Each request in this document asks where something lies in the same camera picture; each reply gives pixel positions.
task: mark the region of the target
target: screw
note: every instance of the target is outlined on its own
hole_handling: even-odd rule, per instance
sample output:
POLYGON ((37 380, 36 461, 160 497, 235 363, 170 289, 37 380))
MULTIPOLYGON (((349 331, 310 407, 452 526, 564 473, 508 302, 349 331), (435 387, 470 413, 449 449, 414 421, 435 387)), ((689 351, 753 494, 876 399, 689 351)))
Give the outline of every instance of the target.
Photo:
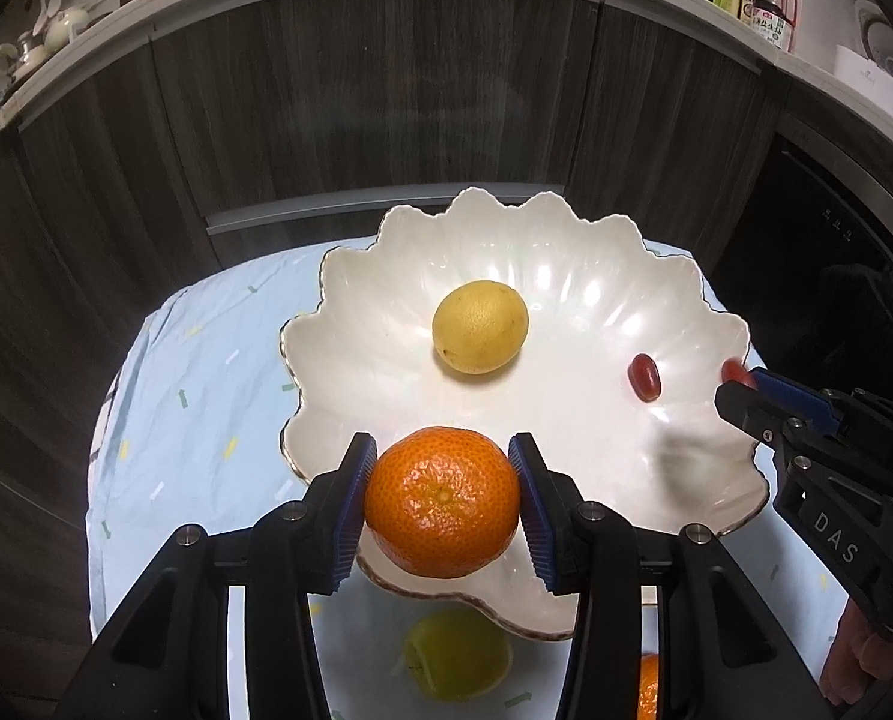
POLYGON ((184 525, 179 531, 176 531, 176 543, 180 546, 188 547, 200 541, 203 531, 196 525, 184 525))
POLYGON ((306 504, 302 501, 287 501, 280 507, 280 516, 288 522, 296 522, 306 517, 306 504))
POLYGON ((699 522, 691 522, 690 525, 685 528, 685 533, 687 533, 687 538, 694 544, 709 543, 709 540, 714 537, 714 532, 709 530, 706 525, 699 522))
POLYGON ((577 504, 576 512, 580 517, 588 519, 590 522, 597 522, 597 520, 606 517, 607 507, 602 503, 597 503, 597 501, 584 501, 581 504, 577 504))

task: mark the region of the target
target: scalloped bowl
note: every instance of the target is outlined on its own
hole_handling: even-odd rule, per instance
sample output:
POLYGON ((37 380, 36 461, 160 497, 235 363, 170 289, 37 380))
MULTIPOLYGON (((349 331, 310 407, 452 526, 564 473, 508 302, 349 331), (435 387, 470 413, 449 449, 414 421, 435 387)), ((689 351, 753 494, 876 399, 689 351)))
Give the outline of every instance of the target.
MULTIPOLYGON (((555 194, 507 207, 479 189, 440 215, 400 206, 368 250, 323 257, 320 296, 315 314, 280 333, 301 394, 281 447, 306 481, 335 469, 356 431, 382 452, 421 427, 451 425, 501 447, 529 431, 551 469, 640 527, 675 533, 703 522, 726 533, 766 502, 755 442, 714 409, 720 365, 746 355, 746 323, 709 307, 693 259, 654 255, 629 218, 588 223, 555 194), (430 324, 445 295, 483 278, 520 292, 530 331, 506 367, 462 376, 440 364, 430 324), (639 352, 663 384, 649 404, 627 380, 639 352)), ((501 557, 460 579, 402 571, 369 528, 359 562, 386 589, 466 601, 525 637, 573 632, 576 597, 544 590, 522 529, 501 557)))

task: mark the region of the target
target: orange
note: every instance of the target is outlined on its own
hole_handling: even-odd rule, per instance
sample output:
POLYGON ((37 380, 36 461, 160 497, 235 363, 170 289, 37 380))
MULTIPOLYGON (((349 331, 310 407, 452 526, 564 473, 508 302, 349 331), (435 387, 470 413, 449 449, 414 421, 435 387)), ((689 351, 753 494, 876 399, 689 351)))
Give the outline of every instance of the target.
POLYGON ((376 461, 364 511, 380 549, 400 568, 454 579, 482 568, 510 544, 520 483, 488 437, 428 427, 376 461))
POLYGON ((660 658, 644 655, 640 659, 640 704, 637 720, 656 720, 657 690, 660 687, 660 658))

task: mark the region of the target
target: lemon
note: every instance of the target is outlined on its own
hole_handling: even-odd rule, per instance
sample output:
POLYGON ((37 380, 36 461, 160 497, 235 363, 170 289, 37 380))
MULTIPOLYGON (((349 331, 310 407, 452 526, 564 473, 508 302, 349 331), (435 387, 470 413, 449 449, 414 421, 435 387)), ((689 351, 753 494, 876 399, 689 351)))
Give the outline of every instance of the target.
POLYGON ((473 608, 421 619, 403 643, 403 656, 421 690, 440 701, 467 701, 493 690, 513 662, 506 632, 473 608))
POLYGON ((530 319, 516 290, 496 281, 471 281, 447 295, 433 315, 433 345, 461 373, 489 373, 506 365, 526 340, 530 319))

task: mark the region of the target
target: human hand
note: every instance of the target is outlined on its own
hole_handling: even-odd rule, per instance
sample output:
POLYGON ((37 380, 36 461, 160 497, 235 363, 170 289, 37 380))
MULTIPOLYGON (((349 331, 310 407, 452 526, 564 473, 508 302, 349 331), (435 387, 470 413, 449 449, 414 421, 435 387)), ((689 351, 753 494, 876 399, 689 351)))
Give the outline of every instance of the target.
POLYGON ((856 704, 871 680, 892 679, 893 641, 875 634, 853 599, 848 600, 820 674, 820 692, 835 706, 856 704))

